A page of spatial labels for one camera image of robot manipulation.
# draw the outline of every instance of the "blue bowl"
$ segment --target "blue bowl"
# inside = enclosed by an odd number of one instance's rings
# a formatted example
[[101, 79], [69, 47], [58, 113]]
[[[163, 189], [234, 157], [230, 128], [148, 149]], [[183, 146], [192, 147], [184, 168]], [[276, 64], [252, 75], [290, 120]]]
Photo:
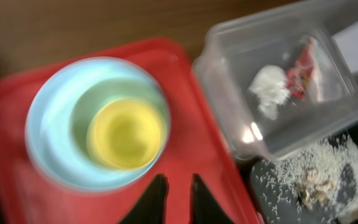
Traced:
[[[143, 86], [153, 95], [152, 103], [165, 115], [167, 138], [170, 117], [167, 102], [157, 82], [143, 69], [118, 58], [96, 57], [80, 60], [61, 69], [51, 77], [37, 93], [25, 127], [27, 151], [33, 163], [49, 177], [67, 187], [77, 190], [105, 191], [125, 186], [144, 175], [157, 161], [159, 155], [148, 166], [139, 170], [112, 170], [93, 162], [84, 153], [85, 139], [79, 138], [86, 132], [90, 114], [83, 99], [92, 87], [104, 83], [131, 83]], [[90, 104], [88, 111], [97, 111], [98, 107], [112, 100], [139, 96], [139, 91], [123, 91], [121, 95], [102, 98], [94, 97], [96, 104]], [[87, 117], [79, 132], [76, 128], [78, 118]]]

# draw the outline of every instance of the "light blue bowl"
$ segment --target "light blue bowl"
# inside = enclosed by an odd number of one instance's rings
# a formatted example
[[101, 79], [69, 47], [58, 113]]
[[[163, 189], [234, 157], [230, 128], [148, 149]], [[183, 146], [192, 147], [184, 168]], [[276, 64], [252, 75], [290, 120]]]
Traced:
[[167, 103], [157, 82], [146, 71], [127, 61], [108, 57], [88, 58], [68, 65], [50, 78], [37, 93], [25, 127], [30, 158], [57, 182], [78, 190], [116, 189], [144, 175], [159, 158], [162, 150], [153, 162], [142, 169], [111, 170], [90, 160], [76, 141], [71, 122], [78, 107], [77, 102], [95, 85], [114, 80], [152, 86], [160, 96], [157, 101], [161, 108], [167, 112], [169, 133]]

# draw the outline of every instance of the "wooden table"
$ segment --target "wooden table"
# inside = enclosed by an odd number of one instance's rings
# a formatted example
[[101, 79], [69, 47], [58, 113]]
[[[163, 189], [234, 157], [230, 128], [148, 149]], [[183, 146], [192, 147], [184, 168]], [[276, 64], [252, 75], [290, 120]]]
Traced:
[[0, 77], [153, 36], [199, 56], [209, 28], [296, 0], [0, 0]]

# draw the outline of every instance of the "shredded white material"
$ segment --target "shredded white material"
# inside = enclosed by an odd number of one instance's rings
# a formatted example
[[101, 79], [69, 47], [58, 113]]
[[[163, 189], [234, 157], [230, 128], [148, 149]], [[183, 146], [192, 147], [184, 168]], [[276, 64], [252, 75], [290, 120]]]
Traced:
[[277, 105], [284, 105], [290, 96], [285, 72], [278, 66], [264, 66], [252, 81], [249, 90], [259, 99], [258, 109], [266, 117], [277, 119]]
[[[351, 138], [337, 149], [328, 140], [316, 142], [282, 161], [275, 161], [274, 174], [280, 185], [287, 185], [294, 197], [298, 192], [295, 183], [305, 179], [307, 169], [316, 169], [313, 177], [317, 182], [332, 181], [333, 188], [328, 193], [329, 205], [336, 211], [336, 217], [342, 217], [358, 209], [358, 147]], [[341, 178], [343, 172], [353, 172], [351, 183]], [[338, 201], [338, 192], [345, 186], [352, 186], [356, 193], [345, 202]]]

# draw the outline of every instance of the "yellow bowl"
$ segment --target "yellow bowl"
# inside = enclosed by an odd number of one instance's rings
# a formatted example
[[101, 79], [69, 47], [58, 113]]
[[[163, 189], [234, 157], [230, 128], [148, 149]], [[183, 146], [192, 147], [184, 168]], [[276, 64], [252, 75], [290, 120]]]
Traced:
[[151, 104], [134, 98], [116, 100], [93, 118], [89, 154], [106, 167], [140, 169], [157, 156], [165, 132], [162, 115]]

